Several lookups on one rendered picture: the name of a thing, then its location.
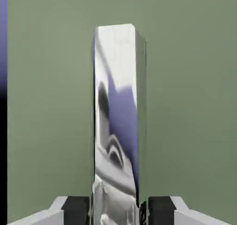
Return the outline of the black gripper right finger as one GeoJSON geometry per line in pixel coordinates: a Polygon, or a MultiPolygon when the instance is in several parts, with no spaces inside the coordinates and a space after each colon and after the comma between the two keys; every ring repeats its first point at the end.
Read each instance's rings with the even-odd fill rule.
{"type": "Polygon", "coordinates": [[[148,208],[149,225],[231,225],[189,209],[180,196],[149,197],[148,208]]]}

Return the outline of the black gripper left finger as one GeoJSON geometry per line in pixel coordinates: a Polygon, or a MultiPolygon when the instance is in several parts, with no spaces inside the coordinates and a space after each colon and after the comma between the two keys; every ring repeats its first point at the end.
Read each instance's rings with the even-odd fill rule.
{"type": "Polygon", "coordinates": [[[89,225],[89,197],[59,196],[48,209],[7,225],[89,225]]]}

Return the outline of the shiny silver metal handle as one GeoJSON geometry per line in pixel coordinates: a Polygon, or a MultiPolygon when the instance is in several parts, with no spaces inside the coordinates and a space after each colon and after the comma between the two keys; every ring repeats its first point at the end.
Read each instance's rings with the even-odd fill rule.
{"type": "Polygon", "coordinates": [[[93,75],[93,225],[146,225],[146,45],[134,25],[95,28],[93,75]]]}

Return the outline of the green cabinet door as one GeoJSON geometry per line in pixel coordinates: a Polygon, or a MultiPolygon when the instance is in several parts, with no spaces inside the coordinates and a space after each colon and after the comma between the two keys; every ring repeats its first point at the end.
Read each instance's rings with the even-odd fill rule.
{"type": "Polygon", "coordinates": [[[237,0],[8,0],[8,222],[89,195],[92,40],[147,44],[146,194],[237,225],[237,0]]]}

